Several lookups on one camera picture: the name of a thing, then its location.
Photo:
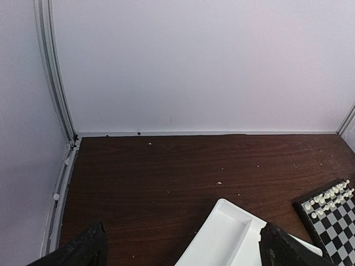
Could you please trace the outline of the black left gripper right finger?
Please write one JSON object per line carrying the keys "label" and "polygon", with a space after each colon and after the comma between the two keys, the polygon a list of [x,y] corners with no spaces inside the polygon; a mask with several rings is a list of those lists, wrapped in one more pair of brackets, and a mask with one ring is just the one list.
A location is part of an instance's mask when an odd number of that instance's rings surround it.
{"label": "black left gripper right finger", "polygon": [[324,266],[334,265],[314,253],[273,223],[260,232],[259,250],[262,265]]}

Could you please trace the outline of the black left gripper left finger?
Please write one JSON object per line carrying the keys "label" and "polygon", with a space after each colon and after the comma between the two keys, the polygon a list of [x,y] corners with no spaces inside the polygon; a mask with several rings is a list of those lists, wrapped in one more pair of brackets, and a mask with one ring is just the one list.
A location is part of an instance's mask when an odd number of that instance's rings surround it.
{"label": "black left gripper left finger", "polygon": [[107,265],[108,251],[104,225],[98,222],[28,266]]}

